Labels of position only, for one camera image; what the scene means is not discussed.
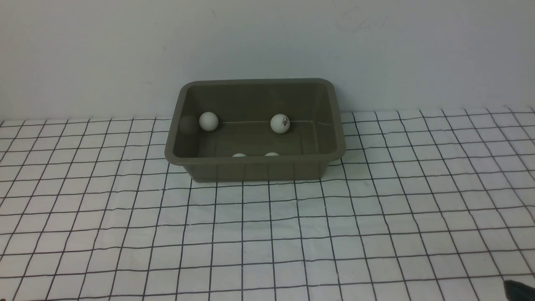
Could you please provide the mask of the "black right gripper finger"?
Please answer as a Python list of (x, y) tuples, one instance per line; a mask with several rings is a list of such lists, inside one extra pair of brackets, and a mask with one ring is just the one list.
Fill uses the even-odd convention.
[(507, 301), (535, 301), (535, 288), (524, 283), (505, 280), (504, 293)]

